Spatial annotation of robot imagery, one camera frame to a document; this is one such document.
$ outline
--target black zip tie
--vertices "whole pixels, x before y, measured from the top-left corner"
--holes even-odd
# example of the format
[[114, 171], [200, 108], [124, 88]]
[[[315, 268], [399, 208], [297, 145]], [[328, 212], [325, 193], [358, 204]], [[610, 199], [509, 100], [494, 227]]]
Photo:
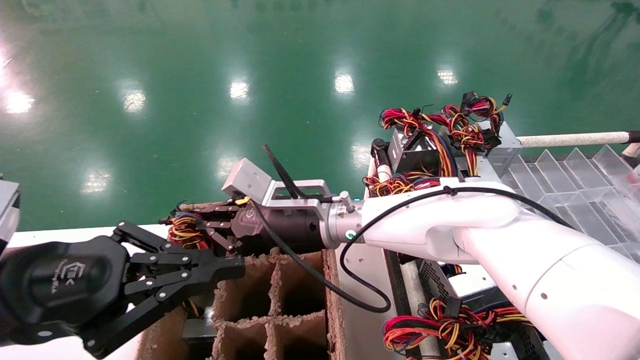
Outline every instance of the black zip tie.
[[449, 187], [449, 185], [445, 185], [442, 190], [447, 190], [449, 192], [449, 195], [451, 196], [456, 196], [458, 194], [458, 191], [454, 188]]

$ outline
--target cardboard compartment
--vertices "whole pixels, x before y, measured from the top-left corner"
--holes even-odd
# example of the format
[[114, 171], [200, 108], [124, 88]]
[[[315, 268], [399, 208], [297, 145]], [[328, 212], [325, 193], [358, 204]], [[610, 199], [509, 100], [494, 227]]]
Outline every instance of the cardboard compartment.
[[275, 262], [267, 256], [246, 258], [246, 275], [242, 279], [218, 283], [214, 320], [236, 322], [273, 315], [269, 291], [274, 269]]
[[284, 319], [268, 325], [268, 359], [330, 360], [324, 311]]
[[[332, 250], [301, 257], [339, 285]], [[336, 294], [276, 249], [245, 258], [245, 263], [244, 278], [221, 281], [215, 290], [211, 320], [218, 335], [211, 360], [345, 359], [342, 304]], [[170, 319], [167, 315], [158, 329], [145, 332], [154, 337], [145, 341], [139, 360], [191, 360], [179, 335], [184, 322], [184, 310], [180, 311]]]
[[[323, 258], [320, 252], [302, 255], [302, 260], [320, 274]], [[278, 264], [280, 272], [280, 298], [282, 315], [307, 315], [326, 308], [324, 286], [293, 259], [286, 257]]]
[[212, 356], [214, 360], [264, 360], [266, 343], [267, 332], [261, 322], [225, 323], [213, 343]]

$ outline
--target green floor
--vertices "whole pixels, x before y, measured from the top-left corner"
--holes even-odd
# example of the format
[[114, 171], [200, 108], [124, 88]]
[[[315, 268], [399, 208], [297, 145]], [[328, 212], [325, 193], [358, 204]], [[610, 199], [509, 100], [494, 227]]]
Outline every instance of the green floor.
[[148, 224], [221, 200], [242, 157], [273, 173], [264, 143], [360, 193], [380, 110], [469, 90], [512, 93], [518, 135], [637, 129], [638, 19], [596, 0], [4, 0], [0, 172], [23, 231]]

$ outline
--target black cable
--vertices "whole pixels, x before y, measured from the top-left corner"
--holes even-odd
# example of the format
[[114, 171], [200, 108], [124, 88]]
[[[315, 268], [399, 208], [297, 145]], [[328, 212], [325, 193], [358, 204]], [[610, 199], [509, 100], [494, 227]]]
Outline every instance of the black cable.
[[269, 156], [269, 160], [271, 160], [271, 164], [276, 169], [278, 176], [280, 176], [280, 180], [282, 180], [282, 182], [284, 183], [284, 186], [287, 188], [287, 191], [289, 192], [289, 195], [291, 195], [291, 198], [297, 199], [298, 197], [301, 197], [304, 199], [305, 194], [302, 192], [302, 190], [300, 190], [296, 186], [296, 184], [293, 183], [293, 179], [291, 179], [291, 176], [289, 176], [289, 173], [284, 169], [284, 167], [278, 161], [278, 159], [273, 154], [273, 152], [271, 152], [269, 145], [264, 144], [262, 148], [264, 149], [264, 152], [267, 153], [267, 156]]
[[[260, 210], [259, 205], [255, 201], [253, 201], [253, 199], [251, 199], [250, 202], [253, 205], [253, 207], [255, 208], [255, 212], [256, 212], [256, 214], [258, 214], [258, 218], [262, 222], [262, 225], [264, 226], [264, 228], [267, 231], [267, 233], [269, 233], [269, 235], [273, 239], [273, 241], [287, 255], [289, 255], [295, 262], [297, 262], [300, 266], [302, 266], [311, 276], [316, 278], [316, 280], [321, 282], [329, 290], [333, 291], [338, 296], [342, 297], [344, 300], [347, 300], [348, 302], [352, 303], [353, 305], [355, 305], [357, 307], [360, 307], [360, 308], [362, 308], [364, 310], [371, 311], [372, 313], [386, 313], [391, 308], [391, 300], [389, 300], [389, 297], [385, 293], [383, 293], [382, 290], [380, 290], [377, 287], [369, 284], [368, 282], [362, 280], [361, 278], [359, 278], [357, 276], [354, 277], [354, 279], [356, 281], [358, 281], [360, 284], [363, 284], [364, 286], [366, 286], [367, 288], [371, 289], [376, 294], [380, 295], [380, 297], [382, 297], [382, 299], [385, 301], [385, 305], [383, 307], [371, 306], [371, 305], [365, 303], [364, 301], [358, 300], [358, 299], [354, 298], [353, 296], [349, 295], [348, 293], [346, 293], [344, 290], [342, 290], [339, 287], [337, 287], [336, 285], [334, 285], [331, 282], [329, 282], [327, 279], [325, 279], [324, 276], [322, 276], [319, 272], [317, 272], [315, 269], [313, 269], [308, 263], [304, 262], [304, 260], [302, 260], [295, 252], [293, 252], [293, 250], [291, 250], [291, 248], [289, 246], [287, 246], [287, 244], [283, 241], [283, 239], [281, 239], [281, 237], [279, 237], [279, 235], [276, 234], [276, 232], [271, 228], [271, 226], [269, 225], [267, 220], [264, 218], [264, 215], [262, 214], [262, 211]], [[348, 247], [345, 247], [344, 250], [342, 251], [342, 253], [344, 254], [347, 251], [347, 249], [348, 249]]]
[[274, 230], [271, 228], [271, 226], [269, 225], [269, 223], [267, 222], [267, 220], [264, 218], [264, 215], [262, 214], [262, 211], [259, 209], [258, 204], [253, 201], [253, 199], [250, 200], [250, 202], [253, 204], [253, 207], [256, 210], [256, 213], [258, 214], [258, 217], [260, 218], [260, 221], [262, 222], [262, 225], [264, 226], [264, 228], [266, 229], [267, 233], [269, 233], [270, 237], [272, 237], [273, 241], [285, 252], [287, 253], [287, 255], [289, 255], [291, 258], [293, 258], [293, 260], [295, 260], [295, 262], [297, 262], [300, 266], [302, 266], [309, 274], [311, 274], [313, 277], [316, 278], [316, 280], [320, 281], [321, 283], [323, 283], [328, 289], [332, 290], [333, 292], [335, 292], [337, 295], [339, 295], [340, 297], [342, 297], [343, 299], [347, 300], [348, 302], [354, 304], [355, 306], [358, 306], [364, 310], [368, 310], [371, 311], [373, 313], [386, 313], [390, 308], [391, 308], [391, 301], [389, 300], [389, 297], [382, 292], [382, 290], [378, 289], [377, 287], [373, 286], [372, 284], [368, 283], [366, 280], [362, 279], [361, 277], [357, 276], [356, 274], [354, 274], [351, 270], [349, 270], [345, 264], [345, 258], [346, 258], [346, 254], [347, 251], [351, 248], [351, 246], [353, 246], [353, 244], [357, 241], [357, 239], [359, 239], [359, 237], [362, 236], [362, 234], [364, 234], [365, 231], [369, 230], [373, 225], [377, 224], [380, 220], [384, 219], [387, 215], [393, 213], [395, 210], [401, 209], [409, 204], [413, 204], [414, 202], [420, 201], [420, 200], [424, 200], [424, 199], [428, 199], [431, 197], [436, 197], [436, 196], [440, 196], [440, 195], [451, 195], [451, 196], [455, 196], [458, 193], [493, 193], [496, 195], [501, 195], [501, 196], [505, 196], [508, 197], [510, 199], [513, 200], [517, 200], [520, 201], [526, 205], [529, 205], [530, 207], [534, 208], [535, 210], [540, 211], [541, 213], [543, 213], [544, 215], [546, 215], [547, 217], [549, 217], [551, 220], [557, 222], [558, 224], [561, 224], [563, 226], [566, 226], [570, 229], [573, 229], [573, 227], [571, 225], [569, 225], [567, 222], [565, 222], [561, 217], [557, 216], [556, 214], [554, 214], [553, 212], [551, 212], [551, 210], [548, 210], [547, 208], [545, 208], [544, 206], [538, 204], [537, 202], [524, 197], [522, 195], [516, 194], [516, 193], [512, 193], [512, 192], [508, 192], [505, 190], [500, 190], [500, 189], [494, 189], [494, 188], [480, 188], [480, 187], [466, 187], [466, 188], [450, 188], [448, 186], [445, 186], [443, 189], [441, 190], [436, 190], [433, 192], [429, 192], [429, 193], [423, 193], [420, 194], [416, 197], [412, 197], [411, 199], [407, 199], [405, 201], [400, 202], [399, 204], [396, 204], [394, 206], [392, 206], [391, 208], [388, 208], [387, 210], [383, 211], [380, 215], [376, 216], [375, 218], [373, 218], [373, 220], [371, 220], [370, 222], [366, 223], [355, 235], [354, 237], [352, 237], [347, 244], [345, 245], [344, 249], [342, 250], [342, 253], [340, 254], [340, 267], [342, 267], [343, 271], [350, 276], [350, 278], [354, 279], [355, 281], [359, 282], [360, 284], [362, 284], [363, 286], [365, 286], [366, 288], [370, 289], [371, 291], [375, 292], [376, 294], [380, 295], [380, 297], [385, 301], [385, 306], [384, 307], [375, 307], [369, 304], [366, 304], [365, 302], [362, 302], [361, 300], [358, 300], [356, 298], [354, 298], [353, 296], [349, 295], [348, 293], [346, 293], [344, 290], [338, 288], [336, 285], [330, 283], [329, 281], [327, 281], [324, 276], [322, 276], [320, 273], [318, 273], [317, 271], [315, 271], [309, 264], [307, 264], [306, 262], [304, 262], [295, 252], [293, 252], [293, 250], [291, 250], [291, 248], [289, 246], [287, 246], [287, 244], [281, 239], [281, 237], [279, 237], [279, 235], [277, 235]]
[[571, 227], [571, 225], [569, 225], [567, 222], [565, 222], [561, 217], [557, 216], [556, 214], [554, 214], [553, 212], [551, 212], [551, 210], [548, 210], [547, 208], [545, 208], [544, 206], [538, 204], [537, 202], [524, 197], [522, 195], [516, 194], [516, 193], [512, 193], [512, 192], [508, 192], [505, 190], [500, 190], [500, 189], [493, 189], [493, 188], [480, 188], [480, 187], [468, 187], [468, 188], [449, 188], [448, 186], [445, 186], [442, 190], [437, 190], [434, 192], [429, 192], [429, 193], [423, 193], [420, 194], [416, 197], [412, 197], [411, 199], [407, 199], [405, 201], [400, 202], [399, 204], [396, 204], [394, 206], [392, 206], [391, 208], [386, 209], [385, 211], [383, 211], [380, 215], [376, 216], [375, 218], [373, 218], [373, 220], [371, 220], [370, 222], [366, 223], [355, 235], [354, 237], [352, 237], [349, 242], [347, 242], [347, 245], [345, 245], [344, 249], [342, 250], [342, 254], [340, 254], [340, 267], [342, 267], [343, 271], [349, 275], [352, 279], [354, 279], [355, 281], [359, 282], [360, 284], [363, 284], [364, 286], [366, 286], [367, 288], [373, 290], [375, 293], [380, 294], [382, 293], [382, 291], [380, 291], [380, 289], [375, 288], [373, 285], [369, 284], [368, 282], [366, 282], [365, 280], [361, 279], [359, 276], [357, 276], [356, 274], [354, 274], [351, 270], [349, 270], [344, 262], [345, 257], [347, 255], [347, 251], [351, 248], [351, 246], [356, 242], [357, 239], [359, 239], [359, 237], [362, 236], [362, 234], [364, 234], [365, 231], [369, 230], [373, 225], [376, 225], [380, 220], [384, 219], [387, 215], [393, 213], [395, 210], [401, 209], [409, 204], [413, 204], [414, 202], [420, 201], [420, 200], [424, 200], [424, 199], [428, 199], [430, 197], [436, 197], [436, 196], [440, 196], [440, 195], [452, 195], [455, 196], [457, 193], [494, 193], [497, 195], [501, 195], [501, 196], [505, 196], [508, 197], [510, 199], [513, 200], [517, 200], [520, 201], [526, 205], [529, 205], [530, 207], [540, 211], [541, 213], [543, 213], [544, 215], [546, 215], [547, 217], [549, 217], [551, 220], [557, 222], [558, 224], [564, 225], [570, 229], [573, 229]]
[[262, 148], [264, 149], [264, 152], [267, 153], [267, 156], [269, 156], [269, 160], [271, 160], [271, 164], [276, 169], [278, 176], [280, 176], [280, 180], [282, 180], [282, 182], [284, 183], [284, 186], [289, 192], [289, 195], [291, 195], [292, 199], [298, 199], [298, 198], [318, 199], [320, 200], [320, 202], [325, 202], [325, 203], [332, 202], [331, 197], [323, 197], [322, 195], [320, 196], [307, 195], [302, 190], [300, 190], [300, 188], [298, 188], [298, 186], [293, 182], [293, 179], [291, 178], [289, 173], [284, 169], [284, 166], [282, 166], [282, 164], [278, 161], [276, 156], [273, 154], [273, 152], [269, 148], [269, 145], [264, 144]]

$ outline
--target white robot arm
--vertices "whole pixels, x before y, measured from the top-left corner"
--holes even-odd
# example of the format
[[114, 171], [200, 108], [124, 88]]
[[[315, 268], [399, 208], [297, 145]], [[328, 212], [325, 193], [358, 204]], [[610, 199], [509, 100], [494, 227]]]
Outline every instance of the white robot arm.
[[[490, 187], [461, 183], [452, 187]], [[367, 199], [365, 225], [411, 197]], [[640, 358], [640, 266], [599, 241], [486, 193], [420, 200], [364, 234], [369, 245], [448, 263], [479, 263], [565, 360]]]

